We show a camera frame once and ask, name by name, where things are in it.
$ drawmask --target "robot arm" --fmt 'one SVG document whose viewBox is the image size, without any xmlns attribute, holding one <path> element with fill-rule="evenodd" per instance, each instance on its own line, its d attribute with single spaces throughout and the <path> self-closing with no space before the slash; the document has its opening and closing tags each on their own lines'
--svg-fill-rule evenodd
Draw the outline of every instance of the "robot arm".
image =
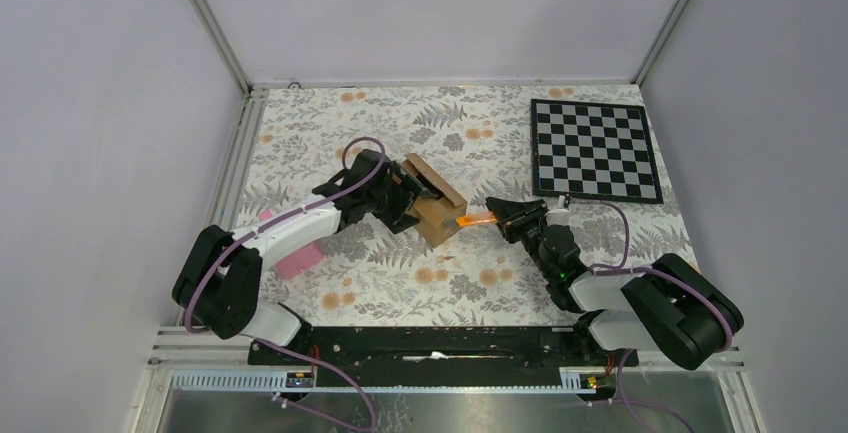
<svg viewBox="0 0 848 433">
<path fill-rule="evenodd" d="M 487 198 L 486 206 L 504 238 L 523 244 L 554 304 L 583 314 L 577 327 L 604 350 L 659 350 L 681 368 L 698 368 L 726 344 L 728 333 L 692 292 L 712 304 L 732 334 L 744 324 L 739 309 L 677 255 L 663 255 L 629 274 L 594 274 L 580 261 L 567 205 L 548 211 L 543 200 Z M 650 270 L 663 276 L 643 273 Z"/>
<path fill-rule="evenodd" d="M 304 205 L 330 198 L 356 184 L 374 171 L 380 153 L 360 152 L 353 165 L 334 175 L 327 183 L 312 190 Z M 301 320 L 283 305 L 259 300 L 262 272 L 299 248 L 333 235 L 373 214 L 392 233 L 418 223 L 407 214 L 418 198 L 436 198 L 437 194 L 394 161 L 384 161 L 381 169 L 360 188 L 332 202 L 306 210 L 280 221 L 283 212 L 250 227 L 227 232 L 216 225 L 201 231 L 177 278 L 172 297 L 187 308 L 201 279 L 239 238 L 253 231 L 255 236 L 238 246 L 210 278 L 194 309 L 193 317 L 222 339 L 237 334 L 264 338 L 288 345 L 297 334 Z"/>
</svg>

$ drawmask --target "wire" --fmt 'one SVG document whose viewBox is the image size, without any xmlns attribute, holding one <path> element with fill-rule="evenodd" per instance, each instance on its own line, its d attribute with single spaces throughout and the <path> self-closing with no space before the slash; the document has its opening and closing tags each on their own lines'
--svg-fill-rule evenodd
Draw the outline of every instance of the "wire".
<svg viewBox="0 0 848 433">
<path fill-rule="evenodd" d="M 581 203 L 584 205 L 603 205 L 608 208 L 612 208 L 618 215 L 621 217 L 621 221 L 624 223 L 624 255 L 621 258 L 621 262 L 617 265 L 607 265 L 606 263 L 593 263 L 589 266 L 590 270 L 594 270 L 595 268 L 623 268 L 627 263 L 628 258 L 630 258 L 630 222 L 627 221 L 627 215 L 624 214 L 624 210 L 618 207 L 618 205 L 614 203 L 610 203 L 608 201 L 591 201 L 591 200 L 574 200 L 577 203 Z"/>
<path fill-rule="evenodd" d="M 312 346 L 309 347 L 309 356 L 311 356 L 312 358 L 315 358 L 316 360 L 321 359 L 321 350 L 318 348 L 318 345 L 312 345 Z M 310 373 L 312 373 L 312 379 L 314 381 L 314 379 L 315 379 L 315 362 L 314 361 L 312 362 L 312 369 L 310 370 Z"/>
<path fill-rule="evenodd" d="M 615 368 L 615 357 L 612 353 L 607 353 L 607 368 L 604 370 L 604 376 L 601 378 L 606 378 L 612 373 L 612 369 Z"/>
<path fill-rule="evenodd" d="M 355 145 L 357 143 L 363 142 L 363 141 L 370 141 L 370 142 L 374 143 L 375 145 L 377 145 L 377 147 L 380 149 L 380 159 L 377 161 L 377 166 L 375 166 L 373 170 L 368 172 L 368 174 L 365 175 L 365 177 L 363 177 L 361 180 L 357 181 L 353 185 L 345 188 L 344 190 L 339 191 L 338 193 L 330 195 L 326 198 L 322 198 L 322 199 L 320 199 L 320 200 L 318 200 L 314 203 L 310 203 L 310 204 L 306 205 L 305 207 L 295 208 L 293 210 L 289 210 L 289 211 L 283 213 L 282 215 L 268 221 L 267 223 L 260 225 L 258 228 L 256 228 L 255 232 L 250 231 L 247 234 L 245 234 L 244 236 L 242 236 L 241 238 L 238 238 L 235 241 L 233 241 L 233 243 L 230 246 L 228 246 L 214 262 L 212 262 L 212 265 L 206 271 L 206 274 L 203 275 L 203 278 L 200 279 L 200 283 L 197 284 L 197 288 L 195 288 L 194 294 L 191 296 L 191 300 L 189 300 L 188 306 L 186 307 L 185 315 L 183 316 L 183 323 L 184 323 L 186 331 L 188 331 L 189 333 L 202 333 L 202 332 L 208 330 L 208 328 L 205 328 L 205 327 L 196 328 L 196 327 L 192 326 L 191 320 L 192 320 L 192 316 L 194 314 L 194 308 L 197 306 L 197 301 L 200 299 L 200 295 L 203 293 L 203 290 L 206 288 L 206 285 L 209 284 L 209 280 L 212 279 L 212 276 L 215 275 L 215 273 L 218 271 L 218 268 L 221 267 L 221 265 L 224 263 L 224 261 L 226 261 L 226 259 L 229 258 L 229 256 L 239 246 L 243 245 L 248 240 L 255 238 L 256 236 L 259 235 L 259 233 L 263 233 L 263 232 L 267 231 L 269 228 L 276 226 L 276 225 L 282 223 L 283 221 L 286 221 L 290 218 L 293 218 L 293 217 L 295 217 L 299 214 L 305 214 L 309 210 L 313 210 L 315 208 L 318 208 L 319 206 L 326 205 L 327 203 L 330 203 L 330 202 L 335 201 L 335 200 L 337 200 L 337 199 L 339 199 L 339 198 L 341 198 L 345 195 L 352 193 L 357 188 L 360 188 L 364 184 L 368 183 L 372 178 L 374 178 L 374 176 L 382 169 L 383 164 L 386 161 L 386 147 L 383 146 L 383 144 L 380 142 L 380 140 L 377 140 L 376 138 L 372 138 L 370 136 L 361 136 L 359 138 L 355 138 L 350 143 L 348 143 L 347 146 L 344 148 L 344 154 L 342 155 L 342 158 L 344 158 L 344 155 L 347 154 L 347 151 L 350 149 L 350 147 L 352 147 L 353 145 Z M 291 350 L 286 349 L 286 348 L 279 346 L 279 345 L 275 345 L 274 343 L 271 343 L 270 341 L 264 340 L 262 338 L 256 338 L 256 341 L 258 343 L 261 343 L 261 344 L 273 349 L 273 350 L 279 351 L 280 353 L 283 353 L 284 355 L 288 355 L 292 358 L 295 358 L 295 359 L 298 359 L 298 360 L 301 360 L 301 361 L 305 361 L 307 363 L 313 363 L 313 364 L 317 364 L 319 366 L 323 366 L 324 368 L 326 368 L 326 369 L 336 373 L 340 377 L 342 377 L 346 382 L 348 382 L 350 384 L 350 386 L 352 386 L 354 389 L 356 389 L 356 391 L 359 393 L 359 396 L 361 396 L 362 399 L 365 401 L 365 406 L 368 407 L 368 412 L 371 414 L 371 426 L 361 427 L 361 426 L 356 426 L 356 425 L 352 425 L 352 424 L 349 424 L 349 423 L 345 423 L 344 421 L 339 420 L 335 417 L 332 417 L 332 416 L 330 416 L 326 413 L 323 413 L 323 412 L 318 411 L 314 408 L 310 408 L 308 406 L 304 406 L 304 405 L 301 405 L 301 404 L 298 404 L 298 403 L 293 402 L 293 403 L 291 403 L 292 406 L 294 406 L 295 408 L 301 409 L 303 411 L 312 413 L 313 415 L 320 416 L 321 418 L 332 421 L 333 423 L 336 423 L 337 425 L 341 425 L 341 426 L 344 426 L 345 428 L 350 428 L 352 430 L 373 431 L 375 428 L 377 428 L 377 414 L 374 411 L 374 405 L 371 403 L 371 399 L 368 398 L 368 396 L 362 390 L 362 387 L 360 387 L 353 380 L 353 378 L 348 376 L 345 372 L 343 372 L 339 368 L 337 368 L 337 367 L 335 367 L 335 366 L 333 366 L 333 365 L 331 365 L 331 364 L 329 364 L 325 361 L 318 360 L 318 359 L 315 359 L 315 358 L 310 358 L 308 356 L 301 355 L 300 353 L 295 353 L 294 351 L 291 351 Z M 288 404 L 288 401 L 284 400 L 283 405 L 285 406 L 287 404 Z"/>
<path fill-rule="evenodd" d="M 380 159 L 377 161 L 377 166 L 375 166 L 373 170 L 371 170 L 367 175 L 365 175 L 364 178 L 362 178 L 361 180 L 357 181 L 355 184 L 351 185 L 348 188 L 345 188 L 344 190 L 342 190 L 342 191 L 340 191 L 340 192 L 338 192 L 334 195 L 330 195 L 327 198 L 322 198 L 322 199 L 320 199 L 320 200 L 318 200 L 314 203 L 306 205 L 303 208 L 295 208 L 293 210 L 289 210 L 289 211 L 283 213 L 282 215 L 268 221 L 268 223 L 265 223 L 265 224 L 259 226 L 256 229 L 255 233 L 253 231 L 250 231 L 247 234 L 245 234 L 244 236 L 242 236 L 241 238 L 235 240 L 230 246 L 228 246 L 224 250 L 223 253 L 221 253 L 221 256 L 219 256 L 212 263 L 212 265 L 206 271 L 206 274 L 203 275 L 203 278 L 200 279 L 200 283 L 197 284 L 197 288 L 195 288 L 194 294 L 191 296 L 191 300 L 189 300 L 189 302 L 188 302 L 188 306 L 186 307 L 185 315 L 183 316 L 183 323 L 185 324 L 186 330 L 188 330 L 189 333 L 202 333 L 202 332 L 207 330 L 207 328 L 195 328 L 194 326 L 192 326 L 191 318 L 192 318 L 192 315 L 194 314 L 194 308 L 197 306 L 197 301 L 200 299 L 200 294 L 206 288 L 206 285 L 209 284 L 209 280 L 212 279 L 212 276 L 215 274 L 216 271 L 218 271 L 218 268 L 221 267 L 221 265 L 224 263 L 224 261 L 227 258 L 229 258 L 229 256 L 231 254 L 233 254 L 233 252 L 239 246 L 243 245 L 244 243 L 246 243 L 251 238 L 254 238 L 259 233 L 262 233 L 262 232 L 268 230 L 269 228 L 276 226 L 283 221 L 288 220 L 289 218 L 292 218 L 292 217 L 297 216 L 299 214 L 305 214 L 309 210 L 318 208 L 319 206 L 322 206 L 322 205 L 326 205 L 327 203 L 330 203 L 331 201 L 335 201 L 335 200 L 337 200 L 337 199 L 339 199 L 339 198 L 341 198 L 345 195 L 352 193 L 357 188 L 361 187 L 365 183 L 368 183 L 368 181 L 370 181 L 371 178 L 374 178 L 374 176 L 377 174 L 377 172 L 380 171 L 380 169 L 383 167 L 383 163 L 386 160 L 386 147 L 383 146 L 383 144 L 380 143 L 380 141 L 377 140 L 376 138 L 371 138 L 370 136 L 361 136 L 359 138 L 354 139 L 350 143 L 348 143 L 348 145 L 344 149 L 344 153 L 347 153 L 347 151 L 350 149 L 351 146 L 353 146 L 357 143 L 360 143 L 362 141 L 373 142 L 374 144 L 376 144 L 380 148 Z"/>
<path fill-rule="evenodd" d="M 724 317 L 724 315 L 721 314 L 721 312 L 718 310 L 718 308 L 716 308 L 716 306 L 713 305 L 712 302 L 710 302 L 710 300 L 707 297 L 705 297 L 704 295 L 702 295 L 701 293 L 699 293 L 697 290 L 695 290 L 691 286 L 687 285 L 686 283 L 680 281 L 679 279 L 669 275 L 668 273 L 657 270 L 656 268 L 652 268 L 650 266 L 637 266 L 635 268 L 623 268 L 624 265 L 627 263 L 627 259 L 629 258 L 629 255 L 630 255 L 630 223 L 627 221 L 627 215 L 625 215 L 624 211 L 621 208 L 619 208 L 618 206 L 616 206 L 612 203 L 605 202 L 605 201 L 601 201 L 599 203 L 604 205 L 604 206 L 608 206 L 608 207 L 614 209 L 615 211 L 617 211 L 618 214 L 621 216 L 621 220 L 624 222 L 624 237 L 625 237 L 625 240 L 624 240 L 624 257 L 621 259 L 621 263 L 619 263 L 618 266 L 612 266 L 612 265 L 607 265 L 607 264 L 603 264 L 603 263 L 594 263 L 589 267 L 589 271 L 591 271 L 592 274 L 594 274 L 596 276 L 615 276 L 615 275 L 628 275 L 628 274 L 633 274 L 633 273 L 646 273 L 646 274 L 649 274 L 649 275 L 654 275 L 654 276 L 657 276 L 659 278 L 662 278 L 663 280 L 677 286 L 678 288 L 685 291 L 687 294 L 691 295 L 693 298 L 695 298 L 696 300 L 701 302 L 707 308 L 707 310 L 709 310 L 709 312 L 715 317 L 715 319 L 718 321 L 719 325 L 721 325 L 721 329 L 724 331 L 724 345 L 721 348 L 721 350 L 719 350 L 719 351 L 725 351 L 728 348 L 730 348 L 730 346 L 733 342 L 733 329 L 730 327 L 730 323 L 727 322 L 727 319 Z M 627 398 L 627 396 L 624 393 L 624 381 L 623 381 L 622 371 L 624 369 L 624 364 L 627 362 L 627 358 L 629 358 L 630 355 L 634 351 L 635 350 L 627 350 L 627 353 L 625 353 L 624 356 L 621 357 L 621 362 L 618 364 L 618 371 L 616 373 L 616 377 L 618 379 L 618 391 L 619 391 L 619 394 L 620 394 L 620 399 L 611 400 L 609 404 L 623 404 L 624 406 L 626 406 L 627 410 L 630 412 L 630 414 L 633 416 L 633 418 L 637 422 L 639 422 L 639 424 L 642 426 L 642 428 L 644 428 L 646 431 L 648 431 L 650 433 L 656 433 L 656 431 L 653 428 L 651 428 L 650 426 L 648 426 L 648 424 L 641 417 L 639 417 L 639 415 L 636 414 L 636 411 L 633 409 L 633 406 L 642 406 L 642 407 L 647 407 L 647 408 L 653 408 L 655 410 L 668 413 L 669 415 L 675 417 L 678 421 L 680 421 L 683 424 L 683 426 L 685 426 L 686 429 L 689 430 L 690 433 L 694 433 L 695 429 L 692 427 L 692 424 L 689 423 L 680 413 L 677 413 L 676 411 L 672 410 L 671 408 L 660 405 L 658 403 L 651 403 L 651 402 L 647 402 L 647 401 L 638 401 L 638 400 L 630 400 L 630 399 Z"/>
<path fill-rule="evenodd" d="M 712 315 L 715 317 L 716 321 L 718 321 L 718 324 L 721 325 L 721 329 L 724 330 L 724 345 L 718 351 L 727 350 L 728 348 L 730 348 L 731 344 L 733 343 L 733 329 L 730 327 L 730 323 L 727 322 L 727 319 L 724 317 L 724 315 L 722 315 L 721 312 L 718 311 L 718 308 L 716 308 L 715 305 L 713 305 L 712 302 L 707 299 L 707 297 L 705 297 L 704 295 L 702 295 L 701 293 L 699 293 L 697 290 L 695 290 L 691 286 L 687 285 L 686 283 L 683 283 L 682 281 L 678 280 L 677 278 L 669 275 L 668 273 L 657 270 L 655 268 L 651 268 L 649 266 L 637 266 L 635 268 L 627 268 L 627 269 L 601 270 L 601 271 L 595 271 L 593 273 L 596 276 L 628 275 L 628 274 L 631 274 L 631 273 L 647 273 L 649 275 L 658 276 L 658 277 L 662 278 L 663 280 L 665 280 L 665 281 L 671 283 L 672 285 L 680 288 L 681 290 L 685 291 L 686 293 L 691 295 L 692 298 L 695 298 L 696 300 L 700 301 L 707 308 L 707 310 L 709 310 L 710 313 L 712 313 Z"/>
<path fill-rule="evenodd" d="M 630 404 L 633 405 L 633 406 L 641 406 L 643 408 L 651 408 L 651 409 L 654 409 L 654 410 L 657 410 L 657 411 L 662 411 L 663 413 L 668 413 L 669 415 L 673 416 L 677 421 L 679 421 L 687 430 L 689 430 L 689 433 L 695 433 L 695 428 L 692 426 L 692 423 L 689 423 L 689 421 L 687 421 L 686 418 L 683 417 L 683 415 L 681 415 L 680 413 L 672 410 L 671 408 L 669 408 L 665 405 L 661 405 L 659 403 L 654 403 L 654 402 L 651 402 L 651 401 L 642 401 L 642 400 L 629 400 L 629 401 L 630 401 Z M 621 401 L 619 399 L 613 399 L 613 400 L 607 400 L 607 401 L 593 401 L 591 403 L 577 403 L 574 406 L 578 406 L 578 405 L 579 406 L 583 406 L 583 405 L 590 406 L 591 405 L 592 407 L 596 407 L 596 406 L 623 405 L 623 404 L 624 404 L 623 401 Z"/>
<path fill-rule="evenodd" d="M 261 338 L 257 338 L 256 342 L 263 344 L 263 345 L 267 346 L 268 348 L 271 348 L 272 350 L 278 351 L 278 352 L 280 352 L 284 355 L 288 355 L 292 358 L 295 358 L 295 359 L 298 359 L 298 360 L 301 360 L 301 361 L 306 361 L 306 362 L 314 362 L 318 366 L 322 366 L 322 367 L 332 371 L 333 373 L 339 375 L 342 379 L 344 379 L 346 382 L 348 382 L 348 384 L 350 384 L 350 386 L 352 386 L 356 390 L 357 393 L 359 393 L 359 396 L 361 396 L 363 400 L 365 400 L 365 406 L 368 408 L 368 413 L 371 415 L 371 425 L 369 425 L 367 427 L 353 425 L 351 423 L 347 423 L 347 422 L 342 421 L 338 418 L 330 416 L 327 413 L 324 413 L 323 411 L 318 411 L 315 408 L 312 408 L 312 407 L 309 407 L 309 406 L 306 406 L 306 405 L 301 405 L 300 403 L 284 402 L 283 403 L 284 406 L 293 406 L 293 407 L 295 407 L 299 410 L 303 410 L 307 413 L 312 413 L 315 416 L 320 416 L 321 418 L 324 418 L 325 420 L 332 421 L 333 423 L 335 423 L 339 426 L 343 426 L 345 428 L 350 428 L 351 430 L 355 430 L 355 431 L 374 431 L 377 428 L 377 412 L 374 411 L 374 404 L 371 403 L 371 399 L 368 398 L 368 395 L 365 394 L 365 391 L 362 390 L 362 387 L 359 386 L 359 384 L 357 384 L 356 381 L 354 381 L 353 378 L 351 378 L 347 373 L 342 371 L 339 367 L 337 367 L 335 365 L 331 365 L 330 363 L 327 363 L 326 361 L 323 361 L 323 360 L 318 360 L 318 359 L 315 359 L 315 358 L 310 358 L 310 357 L 305 356 L 305 355 L 301 355 L 300 353 L 296 353 L 296 352 L 291 351 L 291 350 L 284 348 L 282 346 L 275 345 L 274 343 L 271 343 L 268 340 L 263 340 Z"/>
</svg>

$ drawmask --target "glass panel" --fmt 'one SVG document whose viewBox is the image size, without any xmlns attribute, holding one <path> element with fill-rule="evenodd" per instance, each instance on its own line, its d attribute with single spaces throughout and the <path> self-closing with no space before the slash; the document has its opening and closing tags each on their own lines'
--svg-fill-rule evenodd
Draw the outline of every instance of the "glass panel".
<svg viewBox="0 0 848 433">
<path fill-rule="evenodd" d="M 625 375 L 628 398 L 652 401 L 682 414 L 695 431 L 732 432 L 718 381 L 708 373 Z M 372 395 L 378 432 L 489 433 L 642 431 L 622 406 L 588 408 L 573 395 L 385 393 Z M 345 421 L 366 425 L 368 410 L 355 393 L 315 393 L 304 404 Z M 663 433 L 685 432 L 673 417 L 636 408 Z M 161 433 L 329 433 L 347 431 L 299 410 L 282 410 L 262 393 L 172 391 Z"/>
</svg>

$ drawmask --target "floral patterned mat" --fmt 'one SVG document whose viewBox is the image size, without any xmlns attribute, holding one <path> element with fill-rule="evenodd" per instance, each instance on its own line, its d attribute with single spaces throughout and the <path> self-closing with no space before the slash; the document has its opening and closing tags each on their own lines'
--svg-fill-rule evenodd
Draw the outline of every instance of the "floral patterned mat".
<svg viewBox="0 0 848 433">
<path fill-rule="evenodd" d="M 487 196 L 529 199 L 532 98 L 642 104 L 631 85 L 272 90 L 238 225 L 256 222 L 266 208 L 276 213 L 300 204 L 341 169 L 342 148 L 362 135 L 378 137 L 395 160 L 420 154 L 465 196 L 469 212 L 485 210 Z M 658 149 L 656 159 L 665 204 L 621 204 L 633 231 L 630 263 L 666 252 L 694 261 Z M 621 257 L 624 229 L 615 212 L 575 205 L 572 228 L 586 264 Z M 369 215 L 319 244 L 320 264 L 293 280 L 265 272 L 260 290 L 316 325 L 567 325 L 576 319 L 551 303 L 521 245 L 507 244 L 493 226 L 464 229 L 431 249 L 414 230 L 392 235 Z"/>
</svg>

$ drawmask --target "cardboard box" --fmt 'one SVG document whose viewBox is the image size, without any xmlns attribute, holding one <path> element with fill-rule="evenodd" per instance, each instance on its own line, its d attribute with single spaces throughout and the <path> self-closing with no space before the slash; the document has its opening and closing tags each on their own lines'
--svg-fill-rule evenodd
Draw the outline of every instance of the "cardboard box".
<svg viewBox="0 0 848 433">
<path fill-rule="evenodd" d="M 407 154 L 401 166 L 439 194 L 438 199 L 419 198 L 409 211 L 419 220 L 415 229 L 435 248 L 459 231 L 456 219 L 465 215 L 468 202 L 417 154 Z"/>
</svg>

